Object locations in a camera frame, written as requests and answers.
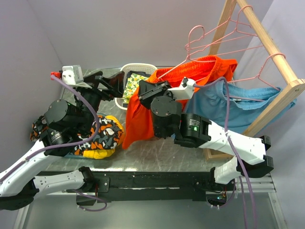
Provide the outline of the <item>orange shorts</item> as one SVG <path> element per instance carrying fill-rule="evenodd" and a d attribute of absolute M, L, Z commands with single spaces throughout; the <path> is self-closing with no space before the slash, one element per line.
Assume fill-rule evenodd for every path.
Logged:
<path fill-rule="evenodd" d="M 195 62 L 184 63 L 177 68 L 157 69 L 147 80 L 150 83 L 168 81 L 171 87 L 178 87 L 183 78 L 196 81 L 197 85 L 205 85 L 220 77 L 231 81 L 238 65 L 235 59 L 221 59 L 214 55 L 198 58 Z M 122 143 L 123 149 L 140 140 L 154 137 L 151 112 L 141 105 L 138 89 L 131 96 L 126 114 L 126 134 Z"/>

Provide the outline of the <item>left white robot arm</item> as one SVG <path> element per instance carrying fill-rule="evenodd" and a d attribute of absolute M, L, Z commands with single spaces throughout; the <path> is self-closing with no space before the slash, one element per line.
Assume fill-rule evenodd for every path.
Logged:
<path fill-rule="evenodd" d="M 97 181 L 88 167 L 53 176 L 41 176 L 40 172 L 73 152 L 110 156 L 125 137 L 116 118 L 97 115 L 101 101 L 122 97 L 123 71 L 110 77 L 104 77 L 101 71 L 83 77 L 65 70 L 51 78 L 70 90 L 76 103 L 56 100 L 33 124 L 34 146 L 0 175 L 2 210 L 18 210 L 36 198 L 62 190 L 91 191 Z"/>

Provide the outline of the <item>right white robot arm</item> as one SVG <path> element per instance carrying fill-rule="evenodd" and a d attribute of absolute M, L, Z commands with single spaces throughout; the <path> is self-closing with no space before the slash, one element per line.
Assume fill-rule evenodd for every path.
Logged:
<path fill-rule="evenodd" d="M 197 87 L 188 78 L 183 78 L 178 87 L 171 87 L 168 81 L 139 82 L 139 101 L 151 113 L 154 135 L 174 136 L 174 143 L 183 147 L 213 149 L 232 155 L 230 161 L 210 170 L 209 186 L 214 190 L 220 190 L 239 176 L 261 178 L 270 173 L 274 163 L 266 154 L 271 146 L 269 137 L 247 137 L 225 130 L 197 114 L 183 112 L 179 100 L 192 98 Z"/>

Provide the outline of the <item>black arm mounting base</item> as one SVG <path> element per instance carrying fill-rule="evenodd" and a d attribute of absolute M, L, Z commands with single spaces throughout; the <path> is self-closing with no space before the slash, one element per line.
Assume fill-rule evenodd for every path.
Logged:
<path fill-rule="evenodd" d="M 205 201 L 206 194 L 232 191 L 228 184 L 212 182 L 209 172 L 94 171 L 93 184 L 84 192 L 97 193 L 108 201 L 192 200 Z"/>

